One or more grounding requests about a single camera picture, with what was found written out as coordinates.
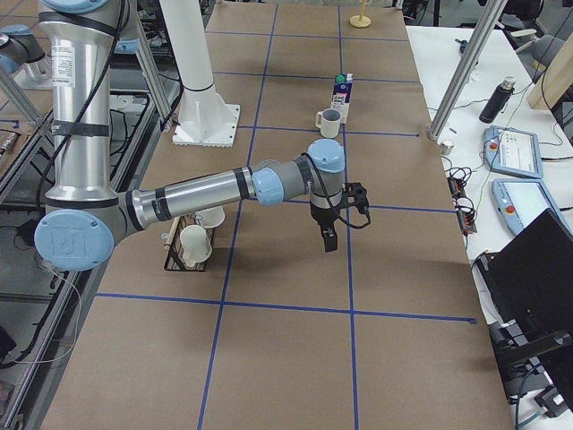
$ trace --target black wire basket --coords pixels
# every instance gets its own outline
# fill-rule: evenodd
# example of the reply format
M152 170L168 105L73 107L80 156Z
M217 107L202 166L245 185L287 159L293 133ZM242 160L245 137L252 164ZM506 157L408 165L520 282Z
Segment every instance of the black wire basket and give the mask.
M165 264L163 265L163 269L166 271L205 271L207 269L207 262L198 262L193 267L189 267L185 264L185 260L183 259L183 246L181 245L181 241L179 240L179 235L183 231L183 229L187 226L192 226L197 224L194 215L183 215L183 217L179 217L179 221L177 222L177 226L175 228L175 233L171 234L172 237L171 243L167 243L167 258L165 260ZM213 240L215 238L215 229L214 228L206 228L207 237L213 246Z

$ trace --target blue-framed tablet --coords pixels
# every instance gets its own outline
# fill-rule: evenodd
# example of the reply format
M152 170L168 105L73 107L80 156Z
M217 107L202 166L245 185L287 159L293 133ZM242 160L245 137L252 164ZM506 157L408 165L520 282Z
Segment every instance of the blue-framed tablet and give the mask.
M493 125L485 131L483 156L492 172L541 179L543 168L535 133Z
M553 209L563 225L571 230L540 179L494 179L492 192L498 211L514 235L518 235L547 208Z

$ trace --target bottle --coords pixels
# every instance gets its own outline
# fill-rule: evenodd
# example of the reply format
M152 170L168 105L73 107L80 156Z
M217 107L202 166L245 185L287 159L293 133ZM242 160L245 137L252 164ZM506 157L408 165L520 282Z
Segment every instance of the bottle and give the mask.
M489 124L495 119L513 94L513 86L515 83L516 78L506 76L503 82L497 86L489 101L483 108L483 111L480 114L480 121Z

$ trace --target wooden round base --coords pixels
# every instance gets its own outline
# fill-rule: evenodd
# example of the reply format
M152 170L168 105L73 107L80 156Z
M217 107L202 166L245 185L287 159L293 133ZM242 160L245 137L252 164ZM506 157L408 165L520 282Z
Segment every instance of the wooden round base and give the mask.
M362 20L360 19L360 15L355 15L350 17L350 25L356 27L357 29L365 29L372 24L372 21L367 16L363 16Z

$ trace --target white pillar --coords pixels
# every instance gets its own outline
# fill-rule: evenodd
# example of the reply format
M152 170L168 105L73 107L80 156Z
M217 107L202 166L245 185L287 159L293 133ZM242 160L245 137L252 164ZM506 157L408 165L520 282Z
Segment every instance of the white pillar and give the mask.
M227 105L215 89L199 0L160 3L184 85L173 142L233 146L240 107Z

